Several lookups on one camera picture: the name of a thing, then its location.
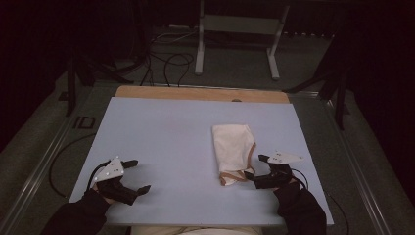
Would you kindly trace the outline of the white baby bodysuit tan trim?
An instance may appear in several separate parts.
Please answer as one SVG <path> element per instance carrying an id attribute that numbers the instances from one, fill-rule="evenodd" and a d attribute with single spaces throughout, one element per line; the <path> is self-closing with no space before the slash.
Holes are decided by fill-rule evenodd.
<path id="1" fill-rule="evenodd" d="M 251 157 L 256 143 L 250 128 L 245 124 L 221 124 L 214 125 L 211 133 L 220 184 L 246 182 L 245 173 L 255 173 Z"/>

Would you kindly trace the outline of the person's left hand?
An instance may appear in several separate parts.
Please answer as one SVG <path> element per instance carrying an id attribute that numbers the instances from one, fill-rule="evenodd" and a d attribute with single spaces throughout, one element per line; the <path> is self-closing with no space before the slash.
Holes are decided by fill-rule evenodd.
<path id="1" fill-rule="evenodd" d="M 110 199 L 110 198 L 106 198 L 105 196 L 103 196 L 101 193 L 100 193 L 100 191 L 99 191 L 99 189 L 98 189 L 98 186 L 96 185 L 96 184 L 94 184 L 93 185 L 93 187 L 92 187 L 92 189 L 96 192 L 96 193 L 98 193 L 108 204 L 113 204 L 114 202 L 115 202 L 115 200 L 113 200 L 113 199 Z"/>

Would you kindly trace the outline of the black tripod stand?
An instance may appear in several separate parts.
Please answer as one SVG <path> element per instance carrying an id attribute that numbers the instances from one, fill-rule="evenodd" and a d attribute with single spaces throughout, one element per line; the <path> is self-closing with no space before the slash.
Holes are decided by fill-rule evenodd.
<path id="1" fill-rule="evenodd" d="M 67 117 L 74 112 L 76 107 L 76 79 L 79 78 L 83 86 L 92 86 L 95 82 L 92 70 L 101 72 L 119 83 L 132 83 L 131 80 L 121 77 L 115 71 L 110 70 L 86 55 L 73 54 L 67 61 L 67 91 L 63 92 L 60 97 L 60 100 L 67 102 Z"/>
<path id="2" fill-rule="evenodd" d="M 337 94 L 335 99 L 335 122 L 339 129 L 344 129 L 343 115 L 345 109 L 346 96 L 346 80 L 347 73 L 351 69 L 352 50 L 349 48 L 350 43 L 345 36 L 341 36 L 338 32 L 330 43 L 323 58 L 313 76 L 291 88 L 284 89 L 285 93 L 298 93 L 303 89 L 318 83 L 323 82 L 322 87 L 318 91 L 317 96 L 320 100 L 329 101 L 334 94 Z"/>

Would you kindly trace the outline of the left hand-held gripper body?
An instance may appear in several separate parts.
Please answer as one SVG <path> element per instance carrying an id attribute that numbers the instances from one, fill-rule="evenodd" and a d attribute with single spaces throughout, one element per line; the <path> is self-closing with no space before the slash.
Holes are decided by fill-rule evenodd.
<path id="1" fill-rule="evenodd" d="M 115 157 L 100 164 L 98 169 L 100 172 L 93 175 L 92 180 L 98 186 L 100 193 L 106 198 L 131 206 L 138 197 L 137 190 L 129 189 L 120 182 L 126 170 L 122 167 L 121 159 Z"/>

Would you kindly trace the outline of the white metal stand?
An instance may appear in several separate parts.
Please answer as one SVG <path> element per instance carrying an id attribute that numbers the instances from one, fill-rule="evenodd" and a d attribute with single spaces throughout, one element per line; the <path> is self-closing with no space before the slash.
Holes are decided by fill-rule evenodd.
<path id="1" fill-rule="evenodd" d="M 271 78 L 278 80 L 280 73 L 276 62 L 276 51 L 286 18 L 288 16 L 290 6 L 285 4 L 283 6 L 282 14 L 277 19 L 263 19 L 250 17 L 236 17 L 236 16 L 219 16 L 205 13 L 205 0 L 200 0 L 200 14 L 199 14 L 199 40 L 198 50 L 195 63 L 195 74 L 201 75 L 204 71 L 205 58 L 205 31 L 220 31 L 220 32 L 234 32 L 234 33 L 251 33 L 272 35 L 274 38 L 273 44 L 266 49 L 266 57 L 270 69 Z"/>

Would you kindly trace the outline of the person's right hand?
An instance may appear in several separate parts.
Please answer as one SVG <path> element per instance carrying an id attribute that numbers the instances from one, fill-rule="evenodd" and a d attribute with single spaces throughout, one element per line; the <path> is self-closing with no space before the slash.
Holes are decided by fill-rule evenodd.
<path id="1" fill-rule="evenodd" d="M 275 188 L 273 188 L 272 190 L 273 190 L 273 191 L 277 191 L 277 190 L 280 190 L 280 189 L 282 189 L 282 188 L 284 188 L 284 187 L 287 187 L 287 186 L 288 186 L 288 185 L 290 185 L 290 184 L 295 184 L 295 183 L 299 183 L 299 181 L 298 181 L 295 177 L 292 177 L 288 183 L 282 184 L 282 185 L 281 185 L 281 186 L 279 186 L 279 187 L 275 187 Z"/>

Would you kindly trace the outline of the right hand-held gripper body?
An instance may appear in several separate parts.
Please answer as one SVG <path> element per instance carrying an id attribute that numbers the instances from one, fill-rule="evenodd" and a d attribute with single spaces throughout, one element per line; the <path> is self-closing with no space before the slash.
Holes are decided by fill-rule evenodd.
<path id="1" fill-rule="evenodd" d="M 269 173 L 261 176 L 254 177 L 254 185 L 256 189 L 270 189 L 279 187 L 282 184 L 288 183 L 293 175 L 291 167 L 287 163 L 287 158 L 281 154 L 277 153 L 275 156 L 268 159 Z"/>

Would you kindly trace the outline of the light blue table mat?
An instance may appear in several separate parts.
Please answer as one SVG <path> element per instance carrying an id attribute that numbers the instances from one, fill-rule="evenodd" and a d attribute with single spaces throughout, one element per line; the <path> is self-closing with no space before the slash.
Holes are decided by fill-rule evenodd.
<path id="1" fill-rule="evenodd" d="M 83 195 L 93 169 L 109 159 L 136 160 L 124 186 L 149 192 L 131 206 L 115 204 L 107 212 L 113 225 L 272 226 L 282 223 L 269 190 L 251 182 L 223 186 L 211 129 L 245 124 L 256 155 L 294 154 L 293 167 L 305 176 L 322 208 L 328 206 L 296 110 L 291 104 L 113 98 L 71 193 Z"/>

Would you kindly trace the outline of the metal floor rail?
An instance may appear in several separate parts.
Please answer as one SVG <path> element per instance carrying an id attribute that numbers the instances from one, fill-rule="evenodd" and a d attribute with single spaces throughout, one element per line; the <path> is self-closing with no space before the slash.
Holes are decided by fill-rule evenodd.
<path id="1" fill-rule="evenodd" d="M 64 118 L 46 152 L 42 155 L 42 158 L 29 175 L 23 185 L 23 189 L 6 213 L 4 220 L 0 223 L 0 235 L 12 235 L 13 231 L 16 229 L 16 226 L 26 212 L 31 200 L 38 191 L 38 188 L 46 175 L 47 167 L 63 145 L 71 125 L 74 123 L 78 114 L 79 108 L 75 108 L 68 117 Z"/>
<path id="2" fill-rule="evenodd" d="M 346 104 L 344 130 L 334 120 L 334 105 L 322 102 L 346 152 L 346 162 L 377 235 L 415 235 L 415 208 L 384 151 L 353 101 Z"/>

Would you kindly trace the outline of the square floor socket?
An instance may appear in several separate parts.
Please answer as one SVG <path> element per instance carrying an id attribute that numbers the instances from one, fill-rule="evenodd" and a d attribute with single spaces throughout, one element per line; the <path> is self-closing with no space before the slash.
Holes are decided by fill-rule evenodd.
<path id="1" fill-rule="evenodd" d="M 72 127 L 74 129 L 92 129 L 95 122 L 94 117 L 77 117 Z"/>

